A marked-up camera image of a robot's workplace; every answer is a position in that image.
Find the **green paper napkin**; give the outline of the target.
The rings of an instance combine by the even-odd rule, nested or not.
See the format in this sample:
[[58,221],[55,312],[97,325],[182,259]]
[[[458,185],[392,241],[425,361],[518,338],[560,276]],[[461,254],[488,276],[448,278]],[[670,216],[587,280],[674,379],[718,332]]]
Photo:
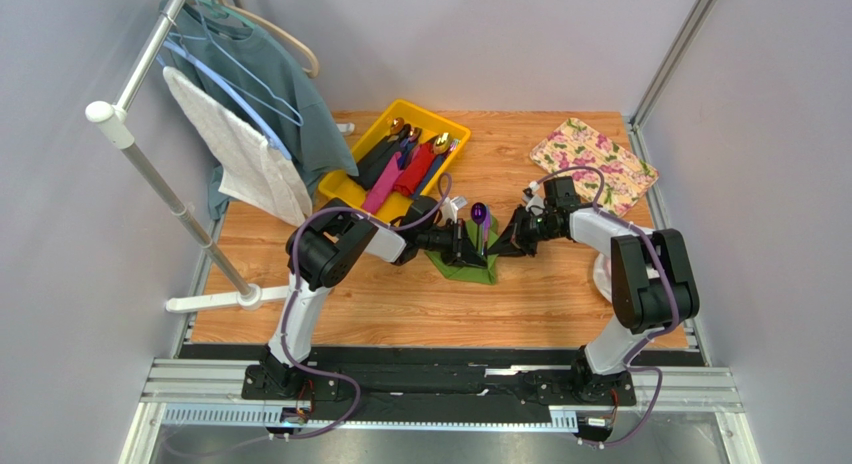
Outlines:
[[444,243],[426,249],[425,255],[446,279],[495,285],[497,256],[487,248],[497,240],[497,224],[494,217],[482,225],[474,221],[448,221],[436,229]]

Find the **dark purple spoon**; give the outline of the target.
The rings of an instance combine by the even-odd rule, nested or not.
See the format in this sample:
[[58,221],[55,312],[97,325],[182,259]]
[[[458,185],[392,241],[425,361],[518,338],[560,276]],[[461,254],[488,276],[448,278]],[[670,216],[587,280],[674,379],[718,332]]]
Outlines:
[[482,246],[482,224],[485,219],[485,207],[487,205],[482,202],[476,202],[473,204],[471,208],[471,220],[476,224],[476,249],[478,253],[484,257],[481,253]]

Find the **iridescent rainbow table knife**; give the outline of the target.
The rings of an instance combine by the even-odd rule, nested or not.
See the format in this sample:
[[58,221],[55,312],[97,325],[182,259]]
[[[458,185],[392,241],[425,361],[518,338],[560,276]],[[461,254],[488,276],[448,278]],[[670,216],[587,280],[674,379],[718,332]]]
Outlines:
[[492,216],[490,213],[490,208],[488,206],[485,207],[485,219],[482,224],[482,246],[481,253],[484,257],[487,256],[488,247],[489,247],[489,236],[490,230],[492,226]]

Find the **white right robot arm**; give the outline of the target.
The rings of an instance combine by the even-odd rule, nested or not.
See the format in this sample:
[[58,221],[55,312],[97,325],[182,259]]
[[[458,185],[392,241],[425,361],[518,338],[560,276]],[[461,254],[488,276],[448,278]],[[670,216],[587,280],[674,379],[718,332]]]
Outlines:
[[518,206],[488,252],[533,256],[539,243],[566,238],[609,261],[614,316],[578,352],[569,381],[575,399],[592,403],[625,382],[630,363],[649,341],[696,316],[700,298],[679,231],[639,227],[584,203],[570,177],[542,185],[540,201]]

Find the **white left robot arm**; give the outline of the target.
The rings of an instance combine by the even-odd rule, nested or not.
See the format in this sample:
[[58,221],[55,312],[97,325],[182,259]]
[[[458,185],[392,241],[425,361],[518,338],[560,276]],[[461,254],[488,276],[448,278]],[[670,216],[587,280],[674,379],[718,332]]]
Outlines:
[[464,221],[441,218],[440,207],[439,201],[421,196],[404,215],[382,224],[333,199],[301,225],[287,243],[290,278],[280,324],[258,364],[247,368],[243,397],[293,399],[306,386],[307,360],[325,301],[363,254],[403,265],[424,250],[452,268],[487,268]]

